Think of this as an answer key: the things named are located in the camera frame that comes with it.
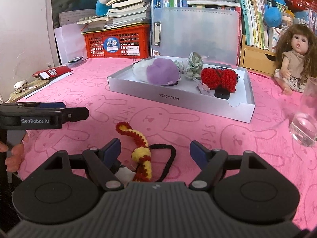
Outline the person's left hand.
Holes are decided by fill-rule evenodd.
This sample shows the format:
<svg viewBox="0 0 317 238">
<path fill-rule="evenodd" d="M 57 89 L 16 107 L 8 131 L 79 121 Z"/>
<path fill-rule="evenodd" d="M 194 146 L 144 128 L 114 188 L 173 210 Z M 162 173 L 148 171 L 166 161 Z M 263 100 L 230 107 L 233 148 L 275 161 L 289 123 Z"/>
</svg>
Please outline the person's left hand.
<svg viewBox="0 0 317 238">
<path fill-rule="evenodd" d="M 24 135 L 22 141 L 19 144 L 12 147 L 11 156 L 5 160 L 5 165 L 7 166 L 7 172 L 9 173 L 15 173 L 16 171 L 18 171 L 24 159 L 23 141 L 24 142 L 29 141 L 29 136 L 27 133 Z"/>
</svg>

